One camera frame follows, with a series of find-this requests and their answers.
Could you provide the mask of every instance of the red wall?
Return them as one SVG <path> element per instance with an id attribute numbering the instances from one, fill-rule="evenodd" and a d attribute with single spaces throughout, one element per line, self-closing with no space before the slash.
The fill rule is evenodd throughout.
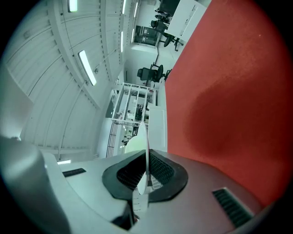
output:
<path id="1" fill-rule="evenodd" d="M 292 79 L 264 13 L 213 0 L 166 82 L 168 152 L 219 168 L 270 204 L 292 171 Z"/>

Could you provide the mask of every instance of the railing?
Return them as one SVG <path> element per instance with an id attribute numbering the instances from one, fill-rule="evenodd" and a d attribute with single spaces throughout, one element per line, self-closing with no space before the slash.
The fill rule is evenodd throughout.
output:
<path id="1" fill-rule="evenodd" d="M 118 127 L 118 124 L 113 122 L 111 126 L 111 130 L 110 130 L 109 140 L 108 140 L 106 158 L 113 156 L 117 127 Z"/>

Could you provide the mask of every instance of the ceiling light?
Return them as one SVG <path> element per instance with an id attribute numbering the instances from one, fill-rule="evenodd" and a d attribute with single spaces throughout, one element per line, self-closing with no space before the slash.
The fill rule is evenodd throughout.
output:
<path id="1" fill-rule="evenodd" d="M 136 10 L 137 10 L 137 4 L 138 4 L 138 2 L 136 3 Z M 136 16 L 136 10 L 134 11 L 134 18 Z"/>
<path id="2" fill-rule="evenodd" d="M 68 11 L 77 11 L 77 0 L 68 0 Z"/>
<path id="3" fill-rule="evenodd" d="M 91 66 L 88 63 L 86 52 L 82 50 L 78 53 L 78 56 L 79 56 L 79 59 L 81 60 L 82 66 L 85 69 L 88 78 L 90 79 L 91 84 L 94 86 L 97 83 L 97 81 L 92 73 Z"/>
<path id="4" fill-rule="evenodd" d="M 132 29 L 131 43 L 133 43 L 133 36 L 134 36 L 134 28 Z"/>
<path id="5" fill-rule="evenodd" d="M 123 2 L 122 14 L 124 14 L 124 11 L 125 11 L 125 5 L 126 5 L 126 0 L 124 0 L 124 2 Z"/>
<path id="6" fill-rule="evenodd" d="M 58 165 L 60 165 L 60 164 L 66 164 L 66 163 L 71 163 L 71 160 L 57 162 Z"/>
<path id="7" fill-rule="evenodd" d="M 121 52 L 123 52 L 123 32 L 121 32 Z"/>

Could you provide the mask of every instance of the ceiling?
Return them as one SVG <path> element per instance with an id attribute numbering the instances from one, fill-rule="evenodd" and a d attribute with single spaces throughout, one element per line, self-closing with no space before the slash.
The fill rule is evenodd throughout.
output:
<path id="1" fill-rule="evenodd" d="M 129 46 L 136 1 L 40 1 L 9 41 L 3 61 L 14 81 L 33 102 L 21 139 L 58 160 L 91 159 L 110 101 L 124 66 L 120 33 Z M 92 86 L 78 57 L 85 50 L 97 84 Z"/>

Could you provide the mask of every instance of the fluorescent light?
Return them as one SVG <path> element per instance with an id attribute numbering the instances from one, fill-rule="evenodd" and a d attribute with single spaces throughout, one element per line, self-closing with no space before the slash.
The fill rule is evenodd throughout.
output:
<path id="1" fill-rule="evenodd" d="M 58 165 L 60 165 L 60 164 L 66 164 L 66 163 L 71 163 L 71 160 L 57 162 Z"/>
<path id="2" fill-rule="evenodd" d="M 131 43 L 133 43 L 133 36 L 134 36 L 134 28 L 132 29 Z"/>
<path id="3" fill-rule="evenodd" d="M 68 11 L 74 12 L 77 11 L 77 0 L 68 0 Z"/>
<path id="4" fill-rule="evenodd" d="M 121 32 L 121 52 L 123 52 L 123 32 Z"/>
<path id="5" fill-rule="evenodd" d="M 88 63 L 86 52 L 84 50 L 82 50 L 78 53 L 78 56 L 81 60 L 81 63 L 83 65 L 83 68 L 86 71 L 88 78 L 90 79 L 91 84 L 94 86 L 97 83 L 97 81 L 92 73 L 92 69 L 90 67 L 90 64 Z"/>
<path id="6" fill-rule="evenodd" d="M 125 5 L 126 5 L 126 0 L 124 0 L 124 2 L 123 2 L 122 14 L 124 14 L 124 11 L 125 11 Z"/>
<path id="7" fill-rule="evenodd" d="M 136 3 L 136 10 L 137 10 L 137 4 L 138 2 Z M 136 10 L 134 11 L 134 18 L 136 17 Z"/>

